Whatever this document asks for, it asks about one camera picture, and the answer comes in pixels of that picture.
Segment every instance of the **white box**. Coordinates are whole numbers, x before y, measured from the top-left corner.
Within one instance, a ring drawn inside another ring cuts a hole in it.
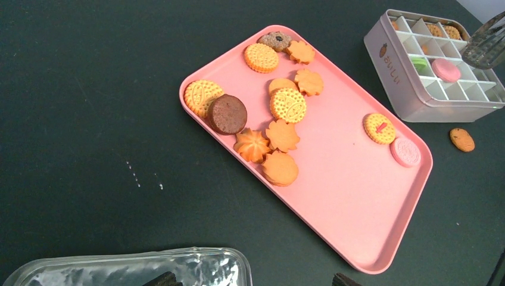
[[[434,37],[426,23],[436,24],[443,36]],[[462,39],[450,39],[443,29],[447,24],[458,28]],[[399,118],[407,122],[473,122],[505,106],[505,88],[494,71],[475,69],[461,59],[469,38],[461,24],[444,18],[398,10],[387,10],[380,17],[364,37],[364,44]],[[446,58],[462,76],[456,83],[444,82],[434,75],[430,64],[418,72],[410,61],[413,57],[429,63]]]

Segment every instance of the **transparent cup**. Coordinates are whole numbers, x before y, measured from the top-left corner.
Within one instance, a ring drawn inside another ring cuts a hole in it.
[[[472,35],[462,59],[481,70],[492,69],[505,60],[505,12],[490,19]]]

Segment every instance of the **table surface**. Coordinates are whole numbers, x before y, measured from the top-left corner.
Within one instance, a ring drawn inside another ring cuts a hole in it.
[[[391,267],[367,275],[180,106],[187,75],[282,24],[391,110],[363,44],[388,8],[480,26],[438,0],[4,1],[0,282],[43,257],[218,246],[247,256],[256,285],[330,285],[335,272],[364,285],[485,285],[505,247],[505,111],[408,123],[434,168]],[[452,146],[457,126],[474,152]]]

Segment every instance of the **pink round cookie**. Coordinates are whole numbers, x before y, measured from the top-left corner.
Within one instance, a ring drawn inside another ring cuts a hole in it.
[[[414,142],[398,137],[391,143],[393,158],[404,167],[413,167],[421,162],[421,152]]]
[[[445,82],[457,82],[461,77],[461,71],[445,58],[437,58],[431,63],[431,68],[436,76]]]

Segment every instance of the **pink surface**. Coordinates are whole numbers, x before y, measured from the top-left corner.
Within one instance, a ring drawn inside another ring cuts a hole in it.
[[[413,167],[421,162],[421,152],[411,140],[398,137],[391,144],[393,158],[404,167]]]
[[[461,77],[461,71],[445,58],[437,58],[431,63],[431,67],[435,75],[445,82],[457,82]]]
[[[244,49],[261,35],[275,31],[303,40],[287,27],[266,27],[188,76],[180,86],[181,104],[349,264],[365,273],[381,273],[395,256],[431,171],[428,146],[318,51],[314,61],[306,66],[280,53],[279,67],[274,72],[260,74],[251,70],[244,61]],[[215,133],[183,100],[188,84],[198,79],[213,80],[244,102],[248,110],[246,127],[265,130],[273,120],[269,109],[270,81],[278,77],[293,79],[296,71],[305,67],[321,75],[325,88],[319,96],[306,97],[307,115],[296,125],[301,141],[296,150],[289,152],[300,174],[288,187],[268,183],[260,165],[247,163],[233,150],[235,136]],[[419,165],[399,165],[389,145],[379,145],[368,138],[363,116],[375,112],[392,121],[397,136],[409,138],[419,147]]]

